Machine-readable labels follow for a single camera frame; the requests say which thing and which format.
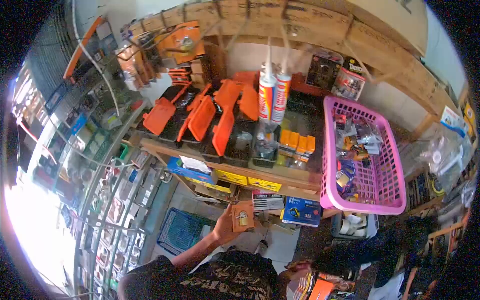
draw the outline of pink plastic basket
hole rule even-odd
[[[322,189],[320,205],[323,208],[338,208],[345,211],[399,215],[407,203],[405,181],[403,178],[400,155],[395,144],[392,129],[388,121],[380,114],[371,111],[357,102],[327,96],[324,99],[325,135],[323,154]],[[373,200],[374,204],[355,203],[344,200],[336,189],[336,147],[332,112],[350,114],[353,119],[364,118],[376,124],[384,140],[380,155],[372,155],[369,168],[363,168],[361,162],[355,162],[357,173],[353,183],[359,191],[359,199]]]

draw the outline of caulk tube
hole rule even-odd
[[[286,46],[285,56],[282,60],[282,70],[277,74],[277,84],[275,87],[275,97],[273,100],[272,121],[280,124],[285,116],[285,109],[287,108],[288,95],[290,93],[290,84],[292,82],[292,75],[287,71],[287,60],[290,54],[290,43],[288,42],[287,34],[282,28],[283,43]]]
[[[272,105],[275,92],[276,78],[272,74],[272,47],[268,37],[267,59],[265,62],[265,75],[260,77],[258,86],[259,118],[268,121],[272,118]]]

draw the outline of hand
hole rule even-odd
[[[218,245],[221,246],[236,239],[240,233],[241,232],[233,232],[232,205],[229,204],[220,218],[218,218],[212,235]]]
[[[288,283],[292,280],[299,280],[305,277],[311,270],[311,263],[307,261],[300,261],[298,263],[290,263],[287,265],[287,270],[278,274],[280,281]]]

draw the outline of blue plastic crate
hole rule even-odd
[[[173,255],[178,255],[198,243],[204,225],[213,227],[215,221],[171,208],[156,243]]]

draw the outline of orange cardboard tag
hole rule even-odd
[[[252,201],[238,201],[232,205],[233,232],[253,230],[253,203]]]

